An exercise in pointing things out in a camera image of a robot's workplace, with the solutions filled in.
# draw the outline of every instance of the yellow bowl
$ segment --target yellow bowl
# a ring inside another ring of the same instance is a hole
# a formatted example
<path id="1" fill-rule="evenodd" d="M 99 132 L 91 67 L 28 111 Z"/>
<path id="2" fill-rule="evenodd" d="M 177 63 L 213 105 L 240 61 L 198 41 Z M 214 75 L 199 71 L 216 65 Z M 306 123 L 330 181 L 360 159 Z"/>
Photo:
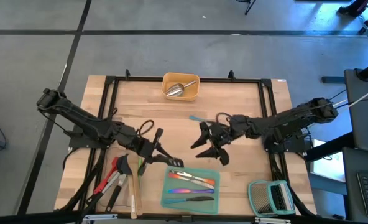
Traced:
<path id="1" fill-rule="evenodd" d="M 184 89 L 181 96 L 167 96 L 166 91 L 174 84 L 181 83 L 185 85 L 193 80 L 196 80 L 195 84 L 190 85 Z M 200 79 L 198 75 L 194 74 L 183 74 L 183 73 L 172 73 L 168 72 L 163 76 L 161 91 L 166 98 L 170 100 L 183 100 L 183 101 L 193 101 L 196 96 L 198 96 L 200 87 Z"/>

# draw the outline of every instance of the teal container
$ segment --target teal container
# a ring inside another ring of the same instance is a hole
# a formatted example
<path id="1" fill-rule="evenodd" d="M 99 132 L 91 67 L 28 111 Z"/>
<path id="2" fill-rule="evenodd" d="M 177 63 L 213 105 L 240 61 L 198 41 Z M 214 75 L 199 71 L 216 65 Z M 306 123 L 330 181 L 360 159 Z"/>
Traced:
<path id="1" fill-rule="evenodd" d="M 277 195 L 276 201 L 278 204 L 274 202 L 273 191 Z M 248 196 L 253 212 L 257 217 L 268 218 L 275 215 L 291 215 L 296 212 L 292 195 L 284 180 L 252 182 L 249 184 Z M 277 205 L 280 208 L 285 205 L 285 209 L 278 209 Z"/>
<path id="2" fill-rule="evenodd" d="M 180 180 L 176 178 L 171 178 L 168 176 L 170 170 L 179 170 L 189 173 L 191 175 L 202 177 L 206 179 L 214 180 L 214 193 L 213 194 L 170 194 L 167 191 L 171 189 L 191 189 L 191 190 L 208 190 L 209 188 L 203 187 L 186 180 Z M 206 169 L 192 169 L 192 168 L 179 168 L 168 166 L 165 172 L 165 182 L 163 183 L 163 192 L 161 199 L 161 206 L 164 208 L 175 208 L 180 210 L 187 210 L 192 212 L 207 213 L 210 215 L 216 215 L 219 211 L 219 187 L 220 187 L 220 174 L 219 172 Z M 168 203 L 165 202 L 166 199 L 184 199 L 192 198 L 198 196 L 209 196 L 213 197 L 213 201 L 204 202 L 178 202 L 178 203 Z"/>

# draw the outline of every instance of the wooden stick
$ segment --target wooden stick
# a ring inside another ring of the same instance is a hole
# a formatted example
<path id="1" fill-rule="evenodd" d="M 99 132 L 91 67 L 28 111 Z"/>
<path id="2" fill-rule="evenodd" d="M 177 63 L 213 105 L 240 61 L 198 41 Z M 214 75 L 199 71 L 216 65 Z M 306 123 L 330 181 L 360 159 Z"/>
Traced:
<path id="1" fill-rule="evenodd" d="M 135 196 L 134 196 L 134 184 L 133 184 L 133 176 L 128 175 L 128 183 L 129 183 L 129 195 L 130 195 L 130 201 L 131 201 L 131 218 L 132 219 L 136 219 L 137 218 L 137 214 L 136 214 L 136 200 L 135 200 Z"/>
<path id="2" fill-rule="evenodd" d="M 142 215 L 142 203 L 141 203 L 141 194 L 140 194 L 140 185 L 139 185 L 139 156 L 135 154 L 129 154 L 127 157 L 127 162 L 129 163 L 130 170 L 132 171 L 132 183 L 134 186 L 134 198 L 136 201 L 136 214 Z"/>

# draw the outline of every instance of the blue object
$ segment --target blue object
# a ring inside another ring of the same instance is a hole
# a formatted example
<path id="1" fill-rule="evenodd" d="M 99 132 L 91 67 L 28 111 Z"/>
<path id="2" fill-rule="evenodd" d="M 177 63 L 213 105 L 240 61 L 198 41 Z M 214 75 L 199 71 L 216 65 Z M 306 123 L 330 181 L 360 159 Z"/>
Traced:
<path id="1" fill-rule="evenodd" d="M 199 118 L 199 117 L 196 117 L 196 116 L 193 116 L 193 115 L 190 116 L 190 120 L 200 121 L 200 122 L 202 122 L 202 121 L 208 121 L 207 119 L 202 119 L 202 118 Z"/>

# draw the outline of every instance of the white cable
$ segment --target white cable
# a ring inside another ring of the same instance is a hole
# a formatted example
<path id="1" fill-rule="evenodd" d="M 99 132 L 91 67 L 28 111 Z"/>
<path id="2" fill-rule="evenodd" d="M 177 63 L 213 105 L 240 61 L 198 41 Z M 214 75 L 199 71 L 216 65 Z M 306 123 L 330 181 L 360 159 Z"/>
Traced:
<path id="1" fill-rule="evenodd" d="M 343 103 L 343 102 L 346 102 L 346 101 L 347 101 L 347 99 L 342 100 L 342 101 L 340 101 L 339 103 L 335 103 L 335 104 L 333 105 L 333 107 L 335 107 L 335 106 L 337 106 L 337 105 L 339 105 L 339 104 L 341 104 L 341 103 Z"/>
<path id="2" fill-rule="evenodd" d="M 347 108 L 350 108 L 352 106 L 354 106 L 356 103 L 360 102 L 362 99 L 364 99 L 365 97 L 368 96 L 368 93 L 366 93 L 364 96 L 362 96 L 361 98 L 359 98 L 358 100 L 356 100 L 355 102 L 351 103 L 350 105 L 348 105 Z"/>

